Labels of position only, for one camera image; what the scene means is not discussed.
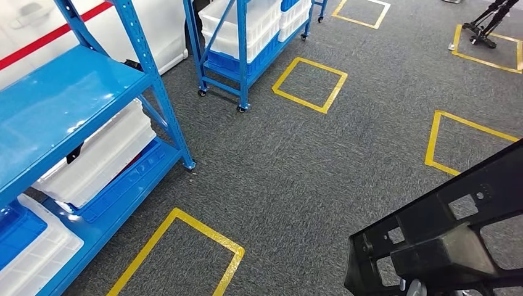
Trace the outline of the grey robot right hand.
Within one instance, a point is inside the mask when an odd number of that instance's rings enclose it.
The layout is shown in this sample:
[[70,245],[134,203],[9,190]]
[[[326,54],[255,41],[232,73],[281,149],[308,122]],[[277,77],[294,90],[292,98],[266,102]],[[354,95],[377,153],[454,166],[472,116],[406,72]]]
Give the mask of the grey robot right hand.
[[427,296],[427,287],[419,279],[414,279],[407,286],[407,280],[400,279],[400,290],[405,292],[406,296]]

